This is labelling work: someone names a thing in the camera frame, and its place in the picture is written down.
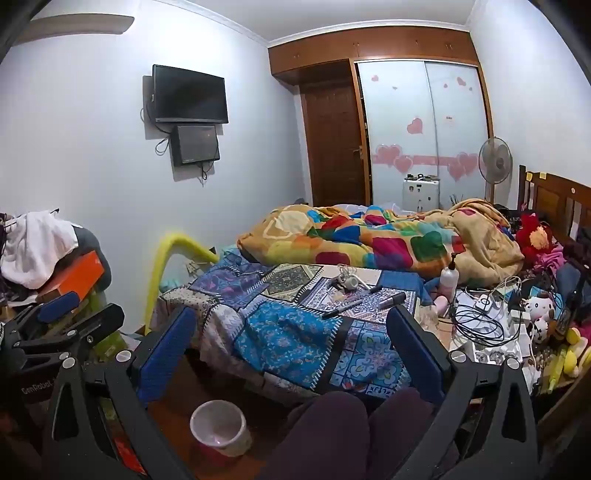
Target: small white appliance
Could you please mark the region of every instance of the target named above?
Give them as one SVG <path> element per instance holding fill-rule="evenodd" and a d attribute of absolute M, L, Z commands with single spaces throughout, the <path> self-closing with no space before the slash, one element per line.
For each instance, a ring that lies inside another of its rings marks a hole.
<path fill-rule="evenodd" d="M 439 178 L 419 174 L 407 175 L 402 181 L 402 209 L 428 212 L 439 208 Z"/>

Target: red stuffed animal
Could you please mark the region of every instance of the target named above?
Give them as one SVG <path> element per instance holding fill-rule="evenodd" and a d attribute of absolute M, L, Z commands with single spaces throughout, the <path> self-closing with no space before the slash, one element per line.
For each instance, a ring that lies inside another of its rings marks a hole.
<path fill-rule="evenodd" d="M 552 238 L 550 227 L 542 225 L 535 213 L 521 215 L 521 228 L 515 234 L 515 240 L 525 257 L 525 268 L 532 267 L 538 255 L 549 254 L 552 251 Z"/>

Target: wire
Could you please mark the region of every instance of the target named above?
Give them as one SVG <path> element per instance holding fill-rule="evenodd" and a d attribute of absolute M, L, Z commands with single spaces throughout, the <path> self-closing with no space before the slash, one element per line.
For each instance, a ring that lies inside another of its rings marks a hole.
<path fill-rule="evenodd" d="M 164 147 L 164 150 L 158 150 L 158 147 L 160 145 L 162 145 L 164 142 L 166 142 L 166 146 Z M 170 145 L 170 136 L 163 138 L 162 140 L 160 140 L 156 146 L 154 147 L 154 150 L 156 152 L 156 155 L 158 155 L 159 157 L 162 157 L 162 155 L 164 155 L 168 149 L 168 146 Z"/>
<path fill-rule="evenodd" d="M 148 119 L 150 120 L 150 123 L 154 126 L 154 128 L 156 130 L 160 130 L 163 134 L 167 134 L 167 135 L 170 135 L 172 133 L 172 130 L 170 132 L 167 132 L 166 130 L 162 130 L 158 125 L 156 125 L 156 122 L 154 122 L 154 120 L 152 120 L 152 117 L 150 116 L 150 109 L 148 108 L 147 103 L 146 103 L 146 106 L 144 107 L 144 112 L 146 112 L 148 114 Z"/>
<path fill-rule="evenodd" d="M 154 126 L 154 128 L 156 130 L 161 131 L 163 134 L 166 134 L 166 137 L 159 141 L 154 147 L 156 155 L 162 157 L 166 153 L 166 151 L 168 150 L 168 146 L 170 145 L 170 134 L 172 133 L 172 130 L 170 132 L 167 132 L 166 130 L 162 130 L 158 125 L 156 125 L 156 122 L 154 122 L 152 120 L 152 117 L 150 116 L 150 109 L 148 108 L 148 104 L 146 104 L 142 110 L 148 115 L 148 119 L 150 120 L 150 123 Z M 164 142 L 166 142 L 164 150 L 158 150 L 158 147 L 162 145 Z"/>
<path fill-rule="evenodd" d="M 217 142 L 217 148 L 216 148 L 216 152 L 215 152 L 215 154 L 213 155 L 213 158 L 214 158 L 214 159 L 216 159 L 216 158 L 217 158 L 217 156 L 219 155 L 219 153 L 220 153 L 220 143 L 219 143 L 219 141 L 218 141 L 218 142 Z M 209 171 L 210 171 L 210 170 L 213 168 L 213 162 L 214 162 L 214 160 L 211 160 L 211 161 L 210 161 L 210 166 L 209 166 L 209 168 L 208 168 L 207 170 L 204 170 L 204 169 L 203 169 L 203 164 L 205 163 L 205 161 L 202 161 L 202 162 L 200 162 L 200 163 L 199 163 L 199 166 L 201 167 L 201 181 L 207 181 L 207 174 L 208 174 L 208 173 L 209 173 Z"/>
<path fill-rule="evenodd" d="M 518 289 L 521 290 L 521 279 L 519 277 L 509 277 L 506 278 L 503 282 L 499 283 L 492 290 L 482 290 L 478 293 L 487 293 L 487 298 L 489 298 L 491 302 L 494 302 L 496 304 L 494 300 L 494 294 L 500 288 L 507 288 L 511 283 L 517 284 Z M 472 294 L 470 294 L 467 290 L 463 291 L 470 298 L 475 299 L 475 297 Z M 499 321 L 506 315 L 505 292 L 502 293 L 502 307 L 494 317 L 491 317 L 482 310 L 477 309 L 475 306 L 458 305 L 456 296 L 454 296 L 453 302 L 449 308 L 451 322 L 447 322 L 445 320 L 440 320 L 440 322 L 452 324 L 456 328 L 456 332 L 459 335 L 461 335 L 467 340 L 472 341 L 477 345 L 489 348 L 503 346 L 519 338 L 519 333 L 521 331 L 521 322 L 519 323 L 519 326 L 515 334 L 513 334 L 510 338 L 507 338 L 505 334 L 505 328 L 503 324 Z M 482 333 L 481 331 L 476 330 L 473 327 L 470 327 L 469 324 L 474 320 L 478 320 L 480 328 L 486 329 L 485 331 L 487 331 L 487 333 Z"/>
<path fill-rule="evenodd" d="M 213 168 L 213 162 L 212 162 L 212 161 L 210 162 L 210 166 L 209 166 L 209 168 L 208 168 L 207 170 L 204 170 L 204 169 L 203 169 L 203 164 L 204 164 L 204 163 L 205 163 L 205 162 L 201 162 L 201 163 L 199 164 L 199 166 L 201 167 L 201 179 L 202 179 L 203 181 L 207 181 L 207 174 L 208 174 L 208 173 L 209 173 L 209 171 L 210 171 L 210 170 Z"/>

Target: white bottle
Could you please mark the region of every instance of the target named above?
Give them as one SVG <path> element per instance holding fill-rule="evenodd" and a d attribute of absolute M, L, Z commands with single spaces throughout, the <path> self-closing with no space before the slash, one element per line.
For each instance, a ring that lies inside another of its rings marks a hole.
<path fill-rule="evenodd" d="M 439 276 L 439 294 L 447 298 L 450 303 L 456 295 L 457 281 L 460 278 L 460 273 L 456 269 L 456 255 L 452 254 L 452 261 Z"/>

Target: patterned bedspread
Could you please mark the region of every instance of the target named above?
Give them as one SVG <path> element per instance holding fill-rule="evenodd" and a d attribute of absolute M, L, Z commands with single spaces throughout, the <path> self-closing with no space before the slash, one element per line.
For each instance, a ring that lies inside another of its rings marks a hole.
<path fill-rule="evenodd" d="M 192 345 L 212 368 L 248 380 L 284 403 L 330 390 L 387 398 L 410 384 L 410 376 L 386 334 L 380 300 L 404 290 L 406 307 L 426 300 L 415 273 L 358 268 L 368 285 L 382 290 L 331 319 L 322 312 L 346 304 L 334 299 L 334 265 L 250 263 L 230 253 L 192 284 L 163 294 L 151 327 L 178 305 L 197 313 Z"/>

